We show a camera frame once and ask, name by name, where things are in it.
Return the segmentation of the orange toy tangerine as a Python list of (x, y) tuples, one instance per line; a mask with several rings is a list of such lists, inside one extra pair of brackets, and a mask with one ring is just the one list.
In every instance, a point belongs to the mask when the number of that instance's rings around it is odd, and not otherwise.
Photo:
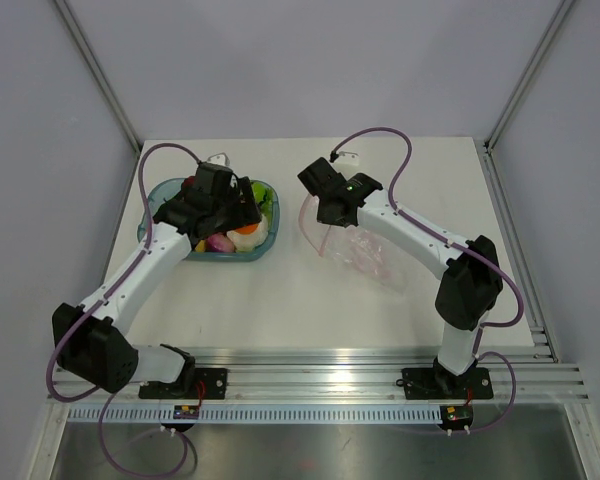
[(261, 230), (262, 223), (251, 224), (235, 230), (237, 234), (248, 236)]

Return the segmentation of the green toy melon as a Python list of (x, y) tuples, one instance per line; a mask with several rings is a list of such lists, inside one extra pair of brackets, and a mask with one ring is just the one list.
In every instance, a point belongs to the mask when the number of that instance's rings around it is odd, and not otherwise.
[(251, 189), (259, 209), (262, 212), (270, 210), (274, 200), (272, 188), (260, 181), (252, 181)]

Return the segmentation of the clear zip top bag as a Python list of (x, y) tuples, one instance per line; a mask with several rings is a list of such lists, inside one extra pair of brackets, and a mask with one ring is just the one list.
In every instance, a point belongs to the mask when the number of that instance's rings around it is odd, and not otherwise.
[(361, 227), (336, 227), (317, 221), (318, 199), (308, 194), (300, 207), (298, 227), (320, 258), (341, 270), (356, 271), (392, 291), (409, 283), (406, 254), (388, 240)]

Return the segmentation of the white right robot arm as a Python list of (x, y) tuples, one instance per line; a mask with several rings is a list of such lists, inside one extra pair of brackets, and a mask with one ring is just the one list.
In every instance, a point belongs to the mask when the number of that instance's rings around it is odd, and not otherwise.
[(415, 212), (400, 207), (393, 189), (364, 173), (347, 179), (324, 158), (298, 174), (318, 199), (316, 219), (333, 227), (361, 227), (399, 247), (439, 281), (434, 307), (445, 322), (440, 350), (431, 367), (433, 388), (456, 396), (477, 364), (481, 322), (503, 289), (494, 243), (446, 233)]

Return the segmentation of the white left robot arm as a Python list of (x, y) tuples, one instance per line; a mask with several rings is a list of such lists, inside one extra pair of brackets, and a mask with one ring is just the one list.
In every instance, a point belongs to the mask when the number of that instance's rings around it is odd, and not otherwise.
[(80, 304), (55, 310), (51, 365), (109, 393), (131, 382), (160, 382), (171, 396), (188, 396), (196, 385), (192, 357), (168, 345), (134, 347), (126, 335), (155, 289), (200, 241), (261, 218), (248, 177), (199, 165), (177, 194), (149, 212), (145, 235), (116, 273)]

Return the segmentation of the teal plastic food tray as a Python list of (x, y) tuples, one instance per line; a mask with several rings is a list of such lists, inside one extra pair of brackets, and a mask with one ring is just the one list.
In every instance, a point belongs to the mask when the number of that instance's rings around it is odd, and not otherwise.
[[(165, 180), (154, 187), (148, 194), (148, 204), (151, 214), (174, 197), (189, 178), (172, 178)], [(261, 180), (251, 180), (251, 188), (256, 203), (262, 215), (262, 221), (256, 227), (243, 227), (235, 232), (228, 233), (227, 241), (204, 240), (186, 258), (188, 261), (202, 262), (251, 262), (261, 258), (275, 243), (279, 221), (279, 199), (274, 188)], [(143, 214), (137, 226), (137, 240), (144, 240), (147, 229), (147, 218)]]

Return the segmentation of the dark red toy pepper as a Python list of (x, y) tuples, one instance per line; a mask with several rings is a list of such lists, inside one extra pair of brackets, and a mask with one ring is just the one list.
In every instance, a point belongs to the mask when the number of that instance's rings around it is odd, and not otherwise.
[(185, 196), (195, 184), (195, 177), (189, 176), (185, 178), (180, 187), (180, 194)]

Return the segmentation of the purple toy onion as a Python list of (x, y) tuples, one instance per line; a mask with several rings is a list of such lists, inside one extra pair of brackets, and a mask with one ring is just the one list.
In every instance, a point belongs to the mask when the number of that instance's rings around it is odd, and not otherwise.
[(211, 235), (205, 240), (205, 243), (208, 252), (230, 254), (235, 251), (234, 243), (222, 233)]

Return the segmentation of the yellow toy pepper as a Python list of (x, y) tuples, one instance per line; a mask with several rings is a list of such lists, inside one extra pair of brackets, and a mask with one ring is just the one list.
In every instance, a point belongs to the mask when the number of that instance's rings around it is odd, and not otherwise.
[(205, 240), (200, 240), (194, 247), (194, 251), (198, 252), (198, 253), (206, 252), (207, 251), (207, 242)]

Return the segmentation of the white toy cauliflower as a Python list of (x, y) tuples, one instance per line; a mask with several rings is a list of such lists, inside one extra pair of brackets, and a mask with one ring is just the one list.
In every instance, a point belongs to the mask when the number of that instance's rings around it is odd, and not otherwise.
[(264, 243), (268, 236), (269, 222), (263, 216), (261, 218), (261, 230), (252, 235), (244, 236), (237, 234), (235, 230), (229, 231), (226, 236), (234, 243), (235, 250), (238, 252), (250, 252)]

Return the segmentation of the left controller board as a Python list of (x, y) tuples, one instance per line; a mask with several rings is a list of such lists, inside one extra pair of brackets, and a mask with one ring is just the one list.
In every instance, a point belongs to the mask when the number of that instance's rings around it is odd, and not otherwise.
[(200, 414), (200, 407), (197, 405), (175, 405), (173, 418), (175, 420), (197, 420)]

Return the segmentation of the controller board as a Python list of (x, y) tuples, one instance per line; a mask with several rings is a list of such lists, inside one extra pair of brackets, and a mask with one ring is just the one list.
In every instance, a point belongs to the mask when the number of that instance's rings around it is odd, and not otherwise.
[(474, 409), (470, 404), (440, 407), (439, 428), (445, 432), (469, 431), (474, 420)]
[(173, 418), (175, 420), (197, 420), (200, 414), (200, 407), (197, 405), (175, 405)]

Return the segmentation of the right controller board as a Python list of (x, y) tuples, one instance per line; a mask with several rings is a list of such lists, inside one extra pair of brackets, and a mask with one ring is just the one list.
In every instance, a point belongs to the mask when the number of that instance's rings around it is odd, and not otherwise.
[(474, 409), (470, 404), (440, 407), (439, 428), (445, 432), (469, 431), (474, 420)]

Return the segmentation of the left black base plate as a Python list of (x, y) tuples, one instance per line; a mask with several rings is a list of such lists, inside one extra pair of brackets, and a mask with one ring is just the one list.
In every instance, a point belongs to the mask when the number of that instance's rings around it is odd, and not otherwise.
[(224, 400), (228, 373), (226, 368), (194, 367), (172, 383), (148, 382), (139, 388), (143, 400)]

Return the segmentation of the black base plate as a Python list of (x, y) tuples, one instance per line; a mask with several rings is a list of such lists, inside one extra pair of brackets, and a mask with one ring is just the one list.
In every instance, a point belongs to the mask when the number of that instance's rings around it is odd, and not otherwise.
[(460, 376), (434, 367), (404, 368), (395, 381), (407, 400), (491, 400), (489, 370), (472, 367)]
[(143, 400), (224, 400), (228, 373), (226, 368), (194, 367), (172, 383), (148, 382), (139, 388)]

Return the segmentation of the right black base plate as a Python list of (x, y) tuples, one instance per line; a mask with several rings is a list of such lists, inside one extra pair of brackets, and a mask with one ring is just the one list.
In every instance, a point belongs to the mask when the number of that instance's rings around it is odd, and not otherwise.
[(434, 367), (404, 368), (395, 381), (407, 400), (491, 400), (489, 370), (472, 367), (460, 376)]

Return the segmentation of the left aluminium frame post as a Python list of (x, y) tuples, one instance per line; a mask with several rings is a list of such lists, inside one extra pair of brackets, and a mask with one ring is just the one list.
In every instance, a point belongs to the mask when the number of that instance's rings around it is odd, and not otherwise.
[(139, 157), (142, 150), (142, 140), (137, 134), (136, 129), (132, 125), (118, 95), (109, 81), (96, 51), (86, 34), (86, 30), (82, 26), (71, 2), (66, 0), (52, 0), (51, 5), (57, 12), (60, 22), (67, 30), (72, 43), (75, 45), (80, 58), (86, 66), (105, 104), (113, 115), (126, 142), (134, 155)]

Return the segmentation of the aluminium frame post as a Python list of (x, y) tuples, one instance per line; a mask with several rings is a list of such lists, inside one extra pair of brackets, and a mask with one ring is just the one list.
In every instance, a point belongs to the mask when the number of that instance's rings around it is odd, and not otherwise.
[(578, 6), (577, 0), (561, 0), (552, 13), (542, 35), (536, 43), (529, 59), (527, 60), (520, 76), (518, 77), (514, 88), (509, 95), (501, 113), (499, 114), (495, 125), (489, 135), (484, 140), (483, 146), (488, 154), (492, 154), (505, 134), (507, 128), (513, 122), (517, 111), (524, 103), (526, 96), (539, 76), (544, 63), (548, 60), (551, 50), (558, 41), (558, 38), (568, 23), (575, 8)]
[(86, 66), (105, 104), (113, 115), (126, 142), (134, 155), (139, 157), (142, 150), (142, 140), (137, 134), (136, 129), (132, 125), (118, 95), (109, 81), (96, 51), (86, 34), (86, 30), (82, 26), (71, 2), (66, 0), (52, 0), (51, 5), (57, 12), (60, 22), (67, 30), (72, 43), (75, 45), (80, 58)]

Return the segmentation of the right aluminium frame post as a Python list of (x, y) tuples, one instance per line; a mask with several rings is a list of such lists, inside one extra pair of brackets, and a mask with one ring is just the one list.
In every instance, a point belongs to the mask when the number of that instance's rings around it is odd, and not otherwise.
[(548, 60), (551, 50), (558, 41), (558, 38), (568, 23), (575, 8), (578, 6), (577, 0), (561, 0), (552, 13), (542, 35), (536, 43), (529, 59), (527, 60), (520, 76), (518, 77), (514, 88), (509, 95), (501, 113), (499, 114), (495, 125), (489, 135), (484, 140), (483, 146), (488, 154), (492, 154), (505, 134), (507, 128), (513, 122), (517, 111), (524, 103), (526, 96), (539, 76), (544, 63)]

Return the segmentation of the aluminium mounting rail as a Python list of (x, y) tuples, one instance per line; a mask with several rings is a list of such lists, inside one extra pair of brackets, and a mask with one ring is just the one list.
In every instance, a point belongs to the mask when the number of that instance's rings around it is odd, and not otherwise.
[[(433, 351), (410, 349), (194, 349), (196, 364), (228, 370), (228, 403), (358, 403), (405, 401), (401, 370), (427, 367)], [(520, 403), (588, 403), (579, 367), (557, 361), (546, 346), (506, 349)]]

